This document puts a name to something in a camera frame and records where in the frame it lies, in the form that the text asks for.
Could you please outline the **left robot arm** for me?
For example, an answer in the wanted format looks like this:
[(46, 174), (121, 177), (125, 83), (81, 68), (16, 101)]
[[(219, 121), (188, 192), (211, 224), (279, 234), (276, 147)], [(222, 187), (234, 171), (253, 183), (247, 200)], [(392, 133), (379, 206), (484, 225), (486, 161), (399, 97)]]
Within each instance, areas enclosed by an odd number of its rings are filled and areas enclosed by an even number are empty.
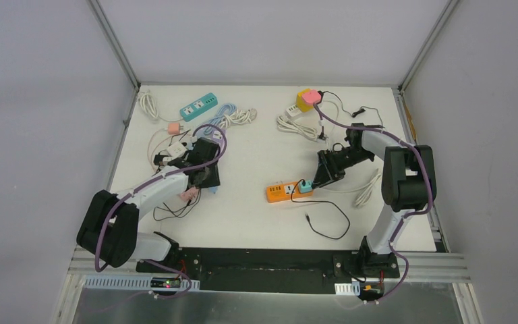
[(224, 151), (208, 138), (199, 138), (182, 157), (172, 160), (136, 187), (112, 193), (97, 192), (76, 236), (78, 246), (94, 255), (97, 272), (129, 260), (151, 260), (163, 273), (174, 271), (179, 255), (165, 235), (140, 232), (141, 218), (166, 200), (201, 187), (217, 170)]

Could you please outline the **teal plug adapter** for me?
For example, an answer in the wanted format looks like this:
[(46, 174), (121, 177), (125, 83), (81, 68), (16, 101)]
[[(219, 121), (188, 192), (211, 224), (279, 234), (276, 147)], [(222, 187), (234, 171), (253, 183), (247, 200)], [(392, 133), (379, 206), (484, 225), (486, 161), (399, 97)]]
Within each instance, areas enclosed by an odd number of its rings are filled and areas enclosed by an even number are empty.
[(297, 183), (297, 187), (300, 194), (307, 194), (313, 191), (311, 180), (301, 180)]

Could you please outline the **white cube socket adapter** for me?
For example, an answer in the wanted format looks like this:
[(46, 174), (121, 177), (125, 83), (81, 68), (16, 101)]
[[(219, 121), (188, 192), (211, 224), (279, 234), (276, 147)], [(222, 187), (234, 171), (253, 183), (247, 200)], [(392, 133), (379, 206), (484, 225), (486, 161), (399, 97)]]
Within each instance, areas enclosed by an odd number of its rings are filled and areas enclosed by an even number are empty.
[(166, 148), (167, 154), (172, 159), (181, 158), (187, 153), (188, 149), (182, 142), (175, 142)]

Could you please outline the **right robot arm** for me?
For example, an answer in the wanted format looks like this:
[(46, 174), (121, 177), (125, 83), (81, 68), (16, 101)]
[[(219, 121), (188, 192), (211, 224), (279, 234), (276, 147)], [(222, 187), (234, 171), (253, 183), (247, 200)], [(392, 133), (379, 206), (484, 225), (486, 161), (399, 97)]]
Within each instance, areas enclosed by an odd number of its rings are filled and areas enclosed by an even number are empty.
[(428, 145), (413, 146), (386, 130), (363, 124), (351, 124), (345, 134), (345, 148), (317, 153), (312, 187), (322, 188), (342, 180), (347, 168), (363, 161), (382, 160), (384, 207), (370, 233), (364, 236), (354, 261), (359, 273), (371, 277), (381, 269), (396, 266), (393, 248), (406, 221), (431, 208), (436, 197), (434, 155)]

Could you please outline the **orange power strip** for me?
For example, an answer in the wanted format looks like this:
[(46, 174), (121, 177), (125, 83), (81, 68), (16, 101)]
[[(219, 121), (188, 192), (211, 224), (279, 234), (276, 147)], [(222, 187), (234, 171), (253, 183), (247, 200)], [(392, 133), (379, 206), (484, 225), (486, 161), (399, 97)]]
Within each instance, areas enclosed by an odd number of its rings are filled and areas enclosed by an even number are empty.
[(279, 203), (291, 199), (306, 198), (313, 195), (314, 191), (307, 194), (300, 194), (296, 182), (288, 182), (268, 186), (265, 190), (268, 203)]

